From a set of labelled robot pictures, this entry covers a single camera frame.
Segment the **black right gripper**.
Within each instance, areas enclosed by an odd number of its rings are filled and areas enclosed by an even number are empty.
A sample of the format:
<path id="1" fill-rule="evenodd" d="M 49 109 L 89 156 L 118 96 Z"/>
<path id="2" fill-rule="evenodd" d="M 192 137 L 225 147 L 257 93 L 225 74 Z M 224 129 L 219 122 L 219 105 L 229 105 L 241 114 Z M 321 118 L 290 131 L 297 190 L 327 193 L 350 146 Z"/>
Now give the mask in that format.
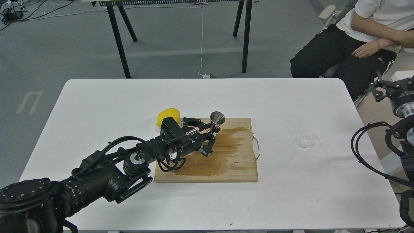
<path id="1" fill-rule="evenodd" d="M 369 89 L 376 102 L 382 101 L 389 97 L 392 110 L 395 116 L 399 118 L 406 118 L 414 113 L 414 89 L 413 89 L 413 75 L 402 75 L 391 77 L 393 82 L 382 79 L 380 71 L 376 71 L 376 78 L 369 84 Z"/>

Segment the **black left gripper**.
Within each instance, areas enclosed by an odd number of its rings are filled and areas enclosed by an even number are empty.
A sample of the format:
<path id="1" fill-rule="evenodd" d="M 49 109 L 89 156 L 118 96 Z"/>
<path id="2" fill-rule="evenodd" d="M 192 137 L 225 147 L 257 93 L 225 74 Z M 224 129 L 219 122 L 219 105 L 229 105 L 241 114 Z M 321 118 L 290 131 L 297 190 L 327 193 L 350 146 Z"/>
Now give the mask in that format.
<path id="1" fill-rule="evenodd" d="M 179 162 L 186 155 L 198 151 L 207 157 L 221 128 L 211 129 L 212 123 L 203 123 L 199 118 L 183 117 L 176 123 L 172 117 L 164 118 L 161 124 L 161 150 L 157 161 Z"/>

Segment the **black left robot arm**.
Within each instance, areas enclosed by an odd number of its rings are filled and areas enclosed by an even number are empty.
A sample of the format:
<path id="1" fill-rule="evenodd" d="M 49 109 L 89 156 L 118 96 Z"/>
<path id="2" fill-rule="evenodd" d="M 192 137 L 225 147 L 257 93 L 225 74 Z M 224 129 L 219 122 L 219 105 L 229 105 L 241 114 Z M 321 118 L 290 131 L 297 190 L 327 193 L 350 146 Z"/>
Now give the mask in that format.
<path id="1" fill-rule="evenodd" d="M 186 155 L 194 151 L 208 156 L 225 120 L 220 116 L 205 124 L 185 117 L 178 124 L 166 117 L 159 136 L 148 141 L 135 136 L 115 139 L 83 159 L 67 179 L 32 179 L 4 187 L 1 232 L 62 233 L 66 227 L 77 233 L 68 217 L 101 197 L 121 203 L 143 189 L 153 180 L 150 163 L 156 161 L 163 172 L 169 172 L 182 168 Z"/>

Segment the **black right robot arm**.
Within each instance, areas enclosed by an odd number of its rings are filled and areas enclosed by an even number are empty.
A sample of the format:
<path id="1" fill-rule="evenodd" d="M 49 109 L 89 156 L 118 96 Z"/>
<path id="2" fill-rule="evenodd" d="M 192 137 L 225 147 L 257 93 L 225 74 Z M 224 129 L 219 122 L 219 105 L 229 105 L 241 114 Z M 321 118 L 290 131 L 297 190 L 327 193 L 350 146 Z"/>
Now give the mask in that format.
<path id="1" fill-rule="evenodd" d="M 397 71 L 390 81 L 380 74 L 369 84 L 369 92 L 376 102 L 388 98 L 393 115 L 400 121 L 390 125 L 385 121 L 369 123 L 360 128 L 351 138 L 351 150 L 358 162 L 389 181 L 407 186 L 400 195 L 399 214 L 404 223 L 413 227 L 413 171 L 414 171 L 414 77 L 413 70 Z M 361 156 L 358 144 L 370 129 L 386 127 L 385 143 L 391 153 L 381 160 L 384 171 L 371 166 Z"/>

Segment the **person left hand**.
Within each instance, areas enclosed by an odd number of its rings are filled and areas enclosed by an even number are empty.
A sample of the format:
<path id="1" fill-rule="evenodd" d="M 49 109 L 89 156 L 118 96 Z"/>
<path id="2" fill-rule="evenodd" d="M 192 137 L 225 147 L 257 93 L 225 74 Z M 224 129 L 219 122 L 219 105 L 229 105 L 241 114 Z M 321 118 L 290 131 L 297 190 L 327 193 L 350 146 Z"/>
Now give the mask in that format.
<path id="1" fill-rule="evenodd" d="M 365 43 L 358 47 L 351 53 L 351 56 L 356 57 L 358 59 L 365 59 L 368 58 L 380 50 L 380 45 L 377 40 Z"/>

